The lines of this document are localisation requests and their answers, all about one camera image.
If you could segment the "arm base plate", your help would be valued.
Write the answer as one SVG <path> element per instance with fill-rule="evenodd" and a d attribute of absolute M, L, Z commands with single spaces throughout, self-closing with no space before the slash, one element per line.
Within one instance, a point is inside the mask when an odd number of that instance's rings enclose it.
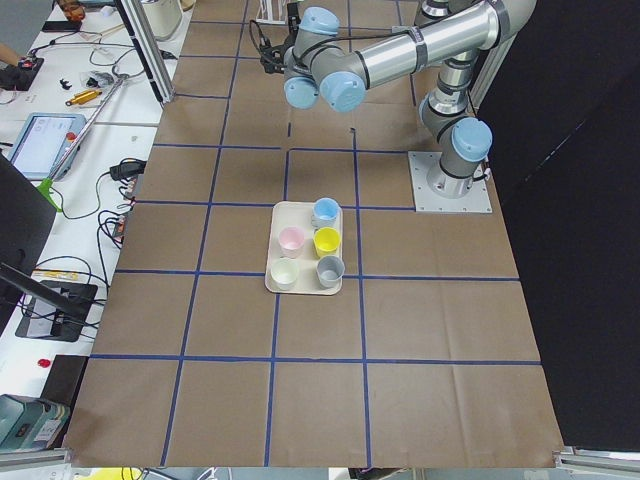
<path fill-rule="evenodd" d="M 491 214 L 493 212 L 482 168 L 467 179 L 447 175 L 440 152 L 410 151 L 409 171 L 415 211 L 435 214 Z"/>

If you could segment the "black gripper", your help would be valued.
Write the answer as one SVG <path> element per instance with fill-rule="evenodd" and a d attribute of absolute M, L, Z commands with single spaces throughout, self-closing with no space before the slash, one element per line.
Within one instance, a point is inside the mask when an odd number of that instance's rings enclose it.
<path fill-rule="evenodd" d="M 260 63 L 267 74 L 283 74 L 285 70 L 284 56 L 290 48 L 287 43 L 271 45 L 270 43 L 259 45 Z"/>

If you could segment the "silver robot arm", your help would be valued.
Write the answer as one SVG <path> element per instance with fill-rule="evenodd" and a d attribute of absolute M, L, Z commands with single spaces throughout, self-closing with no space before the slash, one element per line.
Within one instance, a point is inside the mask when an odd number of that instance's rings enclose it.
<path fill-rule="evenodd" d="M 419 106 L 422 124 L 441 145 L 426 182 L 447 199 L 466 196 L 481 181 L 478 166 L 493 142 L 489 126 L 471 117 L 469 85 L 482 51 L 511 40 L 528 22 L 533 1 L 423 1 L 411 26 L 368 36 L 369 46 L 352 52 L 340 44 L 340 22 L 331 11 L 311 6 L 304 11 L 288 3 L 289 34 L 273 45 L 258 23 L 250 38 L 268 74 L 284 77 L 287 102 L 310 109 L 324 99 L 336 112 L 351 112 L 369 90 L 400 77 L 439 65 L 435 88 Z"/>

